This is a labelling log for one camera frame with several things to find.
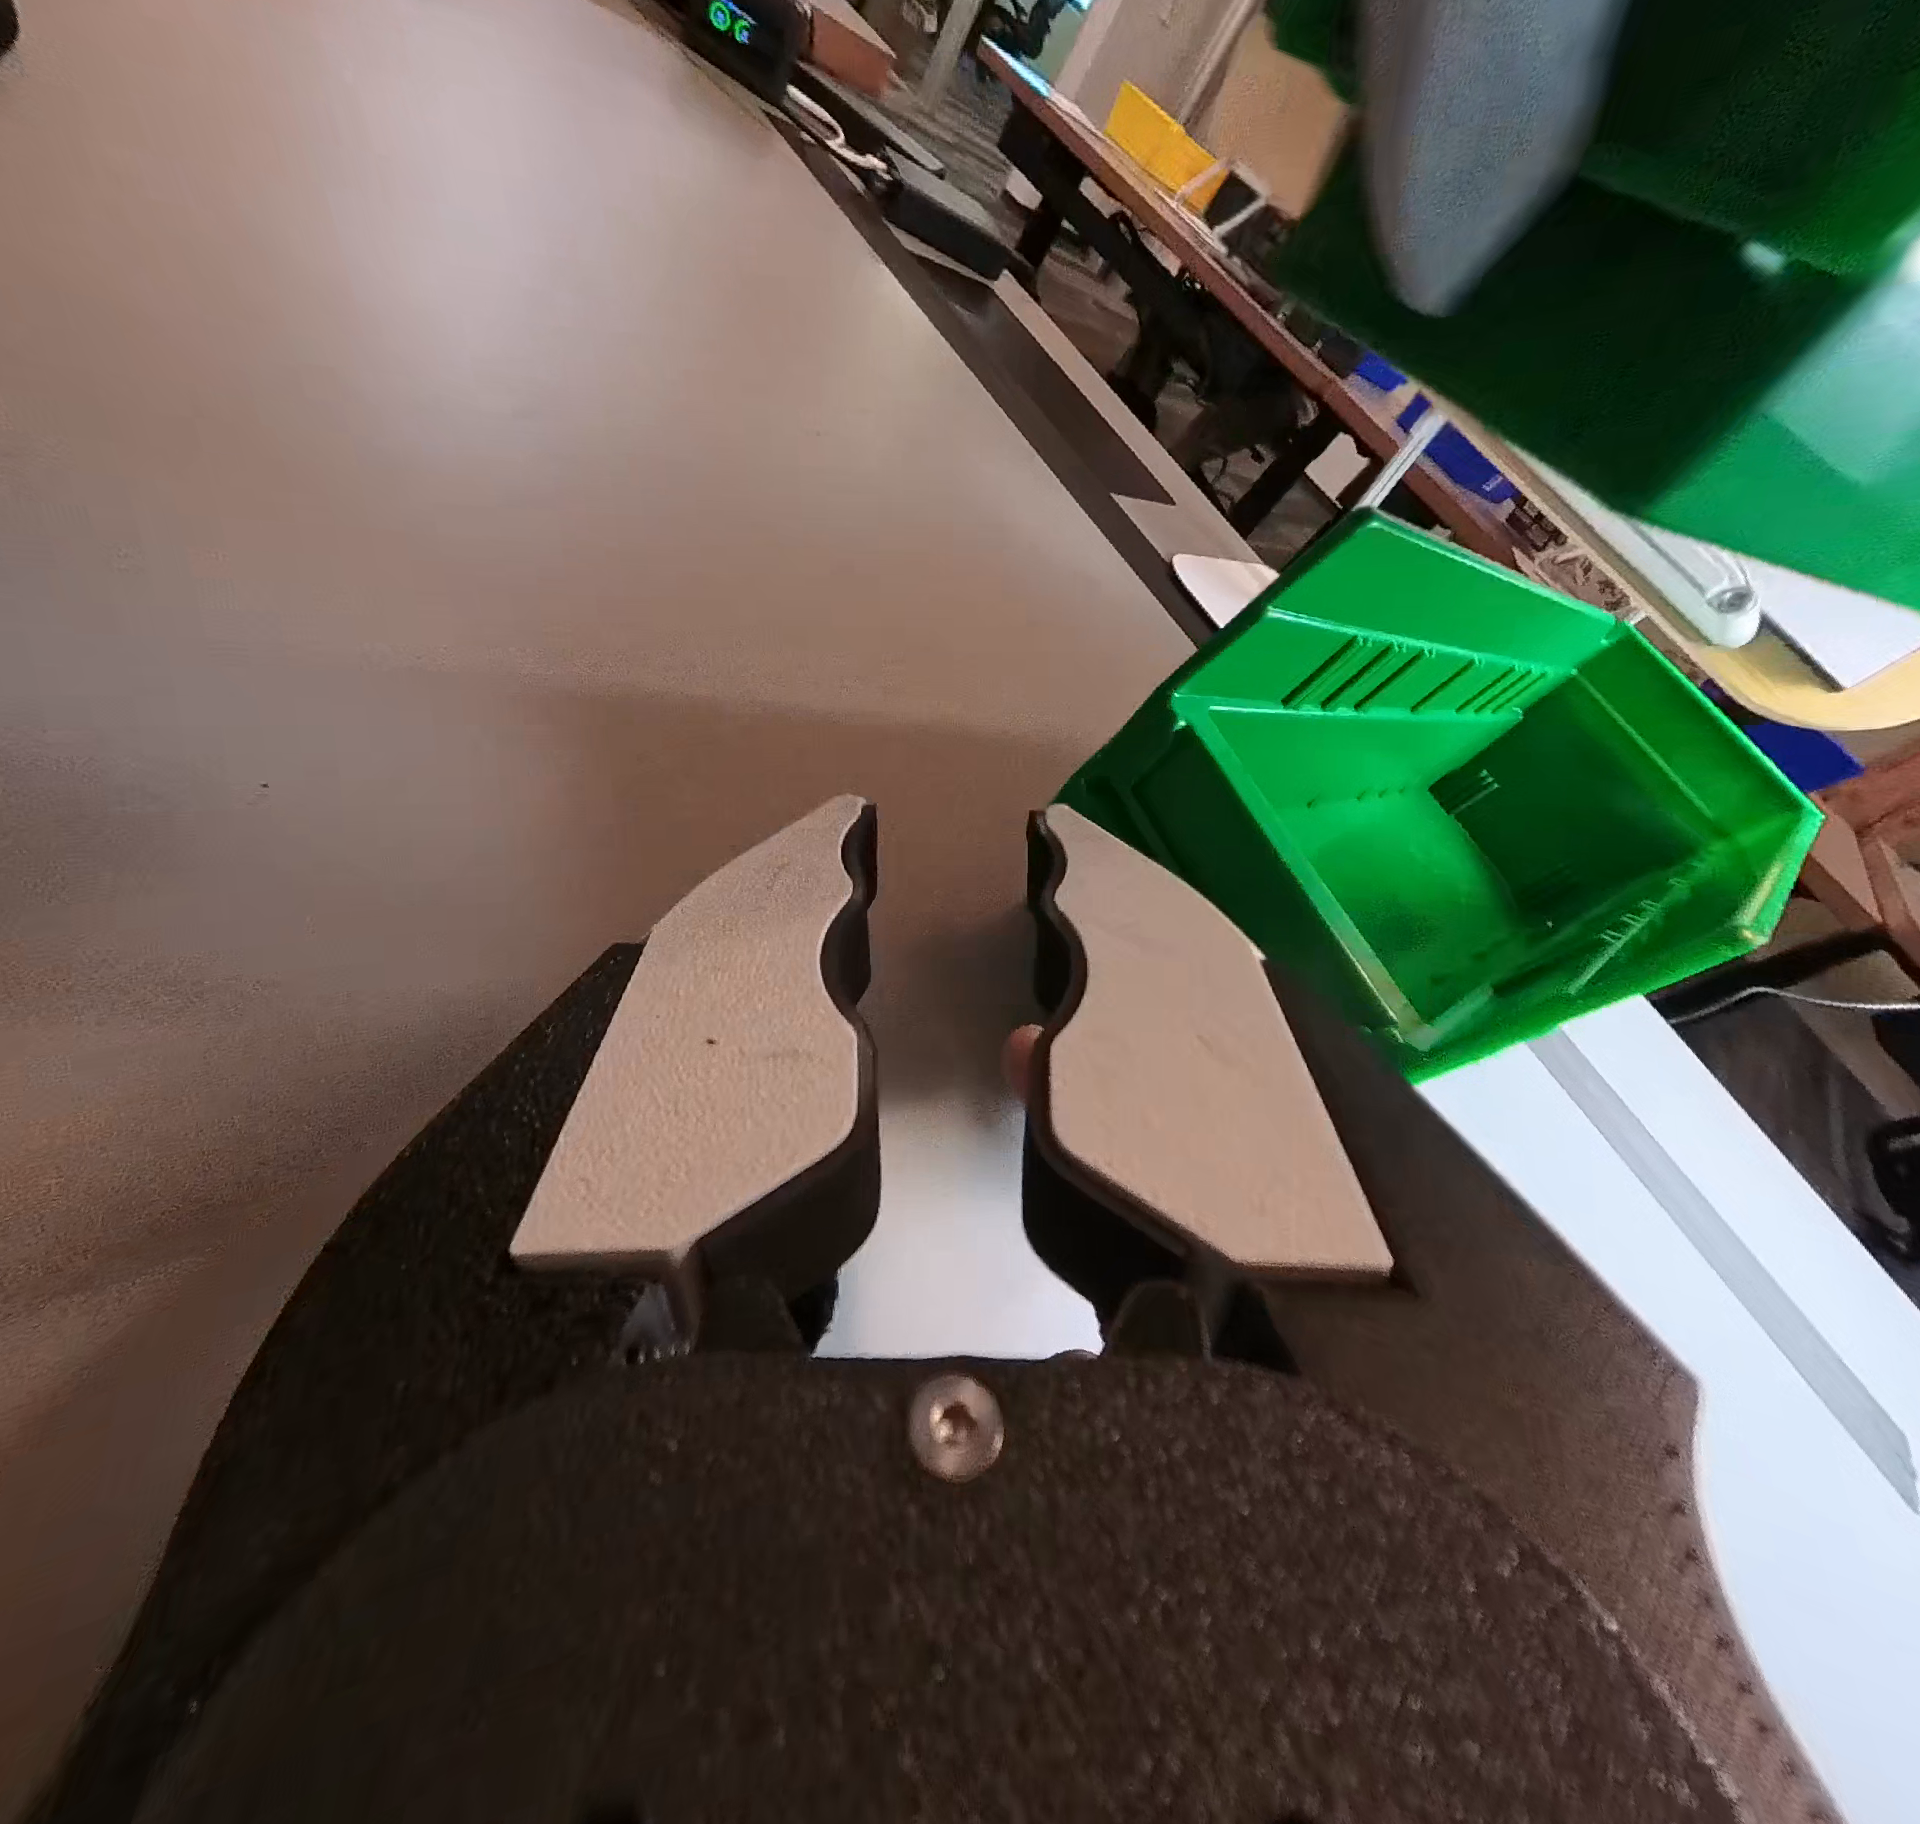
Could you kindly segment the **grey portable power station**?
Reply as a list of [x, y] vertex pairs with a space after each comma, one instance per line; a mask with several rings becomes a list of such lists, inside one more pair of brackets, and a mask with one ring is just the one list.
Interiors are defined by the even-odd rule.
[[813, 36], [802, 0], [688, 0], [688, 47], [772, 106], [786, 103]]

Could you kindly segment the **wooden document stand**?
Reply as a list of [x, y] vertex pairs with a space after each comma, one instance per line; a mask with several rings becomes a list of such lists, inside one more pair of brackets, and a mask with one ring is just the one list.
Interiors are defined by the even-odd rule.
[[[1283, 474], [1278, 502], [1303, 476], [1330, 513], [1346, 511], [1383, 468], [1379, 457], [1366, 444], [1358, 444], [1355, 434], [1344, 427], [1341, 436], [1334, 436], [1339, 420], [1327, 421], [1319, 412], [1316, 420], [1301, 420], [1298, 428], [1283, 420], [1269, 444], [1266, 441], [1255, 444], [1247, 438], [1243, 444], [1221, 447], [1216, 442], [1218, 434], [1209, 420], [1214, 412], [1188, 428], [1175, 456], [1200, 474], [1209, 495], [1220, 493], [1220, 471], [1227, 470], [1227, 462], [1245, 448], [1262, 450], [1263, 468], [1285, 465], [1283, 438], [1303, 441], [1307, 464], [1294, 476]], [[1458, 493], [1460, 508], [1468, 515], [1485, 517], [1494, 530], [1502, 533], [1502, 548], [1512, 554], [1526, 576], [1643, 627], [1686, 671], [1711, 679], [1762, 718], [1830, 733], [1842, 741], [1865, 737], [1861, 750], [1870, 757], [1893, 753], [1896, 745], [1888, 740], [1904, 737], [1908, 745], [1915, 744], [1915, 648], [1874, 671], [1860, 685], [1828, 684], [1823, 676], [1825, 668], [1808, 657], [1808, 648], [1798, 638], [1784, 632], [1787, 614], [1779, 607], [1766, 610], [1766, 590], [1785, 605], [1791, 582], [1787, 572], [1772, 572], [1766, 565], [1749, 565], [1740, 574], [1755, 599], [1758, 609], [1746, 616], [1746, 622], [1758, 625], [1755, 634], [1741, 645], [1721, 645], [1719, 636], [1727, 636], [1721, 625], [1704, 636], [1706, 597], [1697, 590], [1687, 595], [1692, 586], [1686, 586], [1684, 565], [1679, 565], [1686, 557], [1681, 550], [1686, 541], [1652, 541], [1650, 533], [1638, 533], [1623, 517], [1603, 513], [1585, 493], [1573, 493], [1568, 500], [1562, 493], [1571, 489], [1550, 471], [1549, 481], [1537, 471], [1530, 474], [1530, 465], [1517, 481], [1521, 493], [1547, 493], [1544, 508], [1537, 508], [1537, 500], [1528, 502], [1519, 493], [1505, 502]]]

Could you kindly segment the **black power adapter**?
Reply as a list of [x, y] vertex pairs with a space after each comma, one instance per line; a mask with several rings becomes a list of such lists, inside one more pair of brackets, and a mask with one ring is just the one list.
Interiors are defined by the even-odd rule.
[[1005, 272], [1011, 248], [991, 217], [966, 191], [941, 178], [896, 178], [884, 187], [880, 207], [905, 238], [969, 274], [995, 282]]

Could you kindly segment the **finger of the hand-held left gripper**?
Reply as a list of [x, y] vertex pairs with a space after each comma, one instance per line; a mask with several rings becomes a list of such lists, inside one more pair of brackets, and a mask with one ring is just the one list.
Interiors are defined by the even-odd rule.
[[1446, 319], [1573, 178], [1632, 0], [1358, 0], [1367, 215]]

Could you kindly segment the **white printed instruction sheet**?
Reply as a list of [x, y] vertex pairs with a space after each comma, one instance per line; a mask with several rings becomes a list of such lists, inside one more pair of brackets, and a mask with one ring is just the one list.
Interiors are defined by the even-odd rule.
[[1915, 657], [1915, 610], [1784, 565], [1740, 563], [1764, 624], [1832, 688], [1858, 688]]

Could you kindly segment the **yellow plastic bin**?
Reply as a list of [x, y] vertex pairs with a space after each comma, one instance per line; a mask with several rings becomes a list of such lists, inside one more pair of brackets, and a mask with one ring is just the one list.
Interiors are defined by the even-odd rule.
[[1218, 157], [1130, 79], [1120, 81], [1102, 134], [1143, 178], [1188, 207], [1204, 207], [1224, 175]]

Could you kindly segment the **green plastic storage bin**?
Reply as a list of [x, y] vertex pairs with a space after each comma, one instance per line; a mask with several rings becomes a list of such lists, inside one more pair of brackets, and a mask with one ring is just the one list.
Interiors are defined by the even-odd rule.
[[1918, 0], [1632, 0], [1573, 178], [1446, 319], [1370, 222], [1358, 0], [1268, 0], [1353, 125], [1285, 295], [1650, 530], [1915, 607]]
[[1059, 801], [1415, 1083], [1768, 943], [1823, 824], [1635, 627], [1379, 511]]

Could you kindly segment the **grey desk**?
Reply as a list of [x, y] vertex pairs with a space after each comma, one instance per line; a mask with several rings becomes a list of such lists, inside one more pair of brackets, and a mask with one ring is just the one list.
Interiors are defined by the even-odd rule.
[[[1725, 1518], [1679, 1356], [1268, 956], [1384, 1289], [885, 1358], [856, 1254], [694, 1333], [517, 1269], [650, 928], [878, 805], [767, 810], [779, 721], [1070, 710], [856, 702], [802, 592], [905, 490], [828, 381], [888, 222], [634, 0], [15, 2], [25, 1820], [1915, 1820], [1915, 1503]], [[878, 809], [878, 1224], [892, 875]]]

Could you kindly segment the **beige cardboard board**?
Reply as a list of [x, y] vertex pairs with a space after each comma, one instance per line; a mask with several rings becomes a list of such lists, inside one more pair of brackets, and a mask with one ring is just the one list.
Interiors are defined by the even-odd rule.
[[1253, 14], [1197, 106], [1200, 139], [1247, 172], [1287, 221], [1318, 202], [1348, 139], [1351, 105], [1313, 63], [1278, 51], [1266, 14]]

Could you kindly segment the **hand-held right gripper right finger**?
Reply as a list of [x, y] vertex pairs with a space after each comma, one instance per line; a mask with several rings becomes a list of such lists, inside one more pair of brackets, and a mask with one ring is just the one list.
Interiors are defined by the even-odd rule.
[[1253, 1297], [1378, 1291], [1394, 1257], [1260, 948], [1068, 805], [1027, 829], [1043, 1020], [1022, 1231], [1103, 1339], [1140, 1291], [1204, 1339]]

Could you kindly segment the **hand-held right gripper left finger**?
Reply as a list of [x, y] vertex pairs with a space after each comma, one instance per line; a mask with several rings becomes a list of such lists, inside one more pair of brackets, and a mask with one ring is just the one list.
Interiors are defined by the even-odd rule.
[[526, 1273], [655, 1285], [694, 1333], [720, 1286], [838, 1282], [878, 1224], [878, 805], [838, 795], [650, 928], [511, 1237]]

